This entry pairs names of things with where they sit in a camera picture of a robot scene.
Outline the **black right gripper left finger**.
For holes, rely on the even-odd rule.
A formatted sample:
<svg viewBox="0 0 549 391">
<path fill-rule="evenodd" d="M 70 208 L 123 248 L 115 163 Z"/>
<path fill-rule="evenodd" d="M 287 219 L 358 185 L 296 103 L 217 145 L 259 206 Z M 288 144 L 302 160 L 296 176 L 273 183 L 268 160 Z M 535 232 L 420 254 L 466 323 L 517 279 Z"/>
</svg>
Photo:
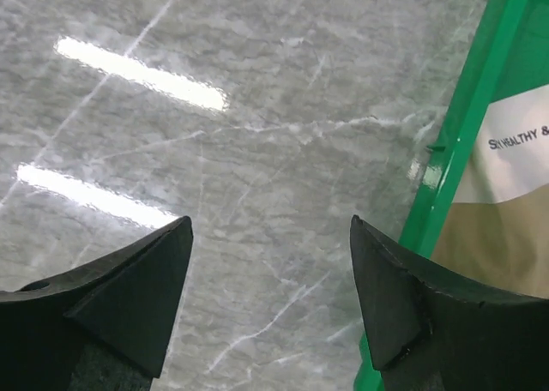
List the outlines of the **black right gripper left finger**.
<svg viewBox="0 0 549 391">
<path fill-rule="evenodd" d="M 191 219 L 1 294 L 4 390 L 148 390 L 160 377 L 193 244 Z"/>
</svg>

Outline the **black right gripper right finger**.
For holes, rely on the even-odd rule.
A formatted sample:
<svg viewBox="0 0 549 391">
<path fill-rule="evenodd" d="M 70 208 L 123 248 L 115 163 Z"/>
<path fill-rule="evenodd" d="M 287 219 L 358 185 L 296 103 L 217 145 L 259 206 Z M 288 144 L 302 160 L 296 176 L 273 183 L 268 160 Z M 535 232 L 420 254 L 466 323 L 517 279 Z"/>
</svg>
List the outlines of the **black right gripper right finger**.
<svg viewBox="0 0 549 391">
<path fill-rule="evenodd" d="M 350 250 L 371 363 L 386 389 L 547 389 L 545 299 L 452 272 L 359 217 Z"/>
</svg>

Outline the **tan underwear with white waistband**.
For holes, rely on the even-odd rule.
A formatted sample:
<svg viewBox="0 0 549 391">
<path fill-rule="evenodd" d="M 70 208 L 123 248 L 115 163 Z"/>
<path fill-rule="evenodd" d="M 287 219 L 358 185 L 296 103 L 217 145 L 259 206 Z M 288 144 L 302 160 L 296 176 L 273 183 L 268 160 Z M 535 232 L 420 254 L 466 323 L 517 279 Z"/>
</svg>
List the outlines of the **tan underwear with white waistband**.
<svg viewBox="0 0 549 391">
<path fill-rule="evenodd" d="M 470 279 L 548 296 L 548 88 L 489 105 L 433 261 Z"/>
</svg>

